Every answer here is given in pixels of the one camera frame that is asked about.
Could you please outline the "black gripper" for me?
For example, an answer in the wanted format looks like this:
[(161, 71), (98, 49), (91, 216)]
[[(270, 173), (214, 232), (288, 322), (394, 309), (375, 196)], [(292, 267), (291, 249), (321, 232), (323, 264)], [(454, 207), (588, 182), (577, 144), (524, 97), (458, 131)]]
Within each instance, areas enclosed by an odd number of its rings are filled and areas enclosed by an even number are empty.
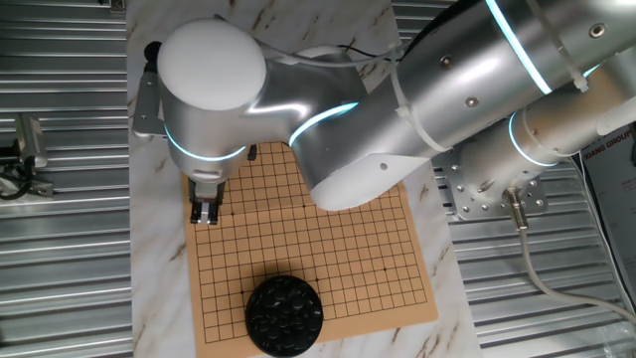
[(193, 179), (188, 180), (188, 196), (191, 201), (191, 224), (201, 223), (201, 202), (211, 202), (208, 223), (217, 224), (219, 222), (219, 211), (224, 198), (225, 185), (225, 181), (220, 183), (202, 183)]

